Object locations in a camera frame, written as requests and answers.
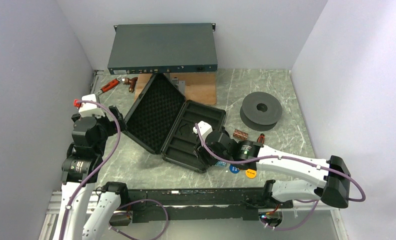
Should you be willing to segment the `black foam-lined poker case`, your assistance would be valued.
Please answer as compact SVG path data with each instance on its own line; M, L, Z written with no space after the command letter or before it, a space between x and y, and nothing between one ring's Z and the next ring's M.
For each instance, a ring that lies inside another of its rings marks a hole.
M218 161L207 151L196 153L200 144L193 133L195 123L204 121L213 130L223 130L226 112L187 100L162 73L151 75L124 118L123 133L163 160L204 173Z

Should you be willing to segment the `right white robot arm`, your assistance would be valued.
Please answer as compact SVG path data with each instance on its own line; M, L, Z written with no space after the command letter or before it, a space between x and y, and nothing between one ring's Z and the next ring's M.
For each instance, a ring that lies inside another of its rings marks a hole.
M348 207L351 174L344 160L332 155L330 159L309 158L273 149L261 142L236 142L229 135L211 128L195 127L199 140L196 154L215 165L228 163L233 173L245 171L254 178L258 171L278 172L292 176L292 181L268 180L261 194L262 203L272 208L276 204L297 201L322 201L345 209Z

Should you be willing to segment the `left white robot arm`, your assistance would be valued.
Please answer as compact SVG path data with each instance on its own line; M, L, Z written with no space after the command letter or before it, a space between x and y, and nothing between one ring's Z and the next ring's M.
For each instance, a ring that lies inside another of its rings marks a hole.
M55 240L98 240L115 210L128 206L128 188L122 182L107 182L101 189L97 206L87 218L87 209L96 189L98 167L108 137L120 138L126 124L116 106L104 113L98 106L97 114L74 114L73 142L62 163L62 200L53 238Z

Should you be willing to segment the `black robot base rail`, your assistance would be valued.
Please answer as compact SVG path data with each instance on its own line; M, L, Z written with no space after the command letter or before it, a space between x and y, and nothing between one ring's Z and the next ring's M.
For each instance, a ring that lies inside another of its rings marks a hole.
M265 187L124 189L116 226L151 221L241 219L257 221L265 210L290 209L291 200L278 203Z

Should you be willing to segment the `blue dealer button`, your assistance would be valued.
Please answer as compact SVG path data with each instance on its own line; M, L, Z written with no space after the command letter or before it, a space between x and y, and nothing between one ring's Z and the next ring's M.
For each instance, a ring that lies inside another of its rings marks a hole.
M229 170L230 170L230 172L233 173L233 174L238 174L238 173L240 172L240 169L237 168L237 167L235 167L235 166L232 165L232 164L229 166Z

